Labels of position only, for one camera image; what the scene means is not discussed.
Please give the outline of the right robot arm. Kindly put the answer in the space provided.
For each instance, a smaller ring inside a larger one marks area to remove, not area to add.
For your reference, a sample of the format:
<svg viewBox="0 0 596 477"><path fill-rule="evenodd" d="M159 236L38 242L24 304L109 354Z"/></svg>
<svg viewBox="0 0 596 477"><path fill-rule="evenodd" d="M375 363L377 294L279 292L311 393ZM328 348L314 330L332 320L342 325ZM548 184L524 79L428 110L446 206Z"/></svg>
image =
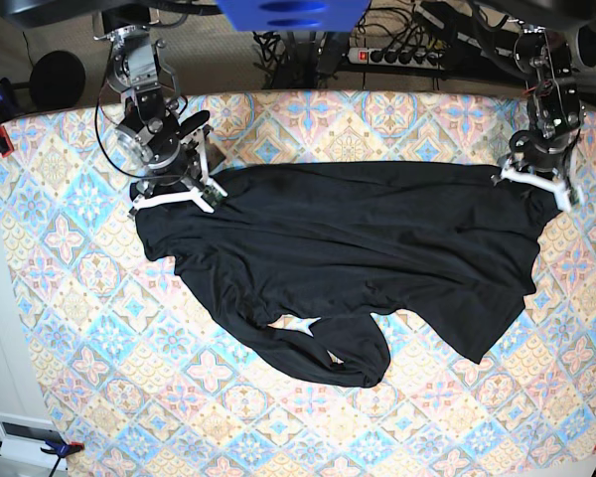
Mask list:
<svg viewBox="0 0 596 477"><path fill-rule="evenodd" d="M120 96L123 120L116 125L119 145L140 168L130 213L166 204L194 203L211 214L226 190L210 175L206 138L210 114L201 110L186 120L179 114L181 90L176 72L163 60L162 40L150 32L163 27L154 10L190 16L220 13L216 5L183 1L2 1L3 19L38 28L92 15L109 41L105 85Z"/></svg>

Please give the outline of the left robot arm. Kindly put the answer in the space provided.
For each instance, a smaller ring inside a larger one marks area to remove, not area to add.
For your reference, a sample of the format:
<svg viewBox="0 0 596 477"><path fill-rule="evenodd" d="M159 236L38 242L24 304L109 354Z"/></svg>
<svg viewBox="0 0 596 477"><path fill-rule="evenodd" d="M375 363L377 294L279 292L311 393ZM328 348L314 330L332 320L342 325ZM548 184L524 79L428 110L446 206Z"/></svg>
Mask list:
<svg viewBox="0 0 596 477"><path fill-rule="evenodd" d="M528 128L509 140L492 178L551 193L557 208L571 212L584 202L573 184L585 107L596 94L596 73L573 69L564 33L596 18L596 1L470 1L474 36L504 73L525 82Z"/></svg>

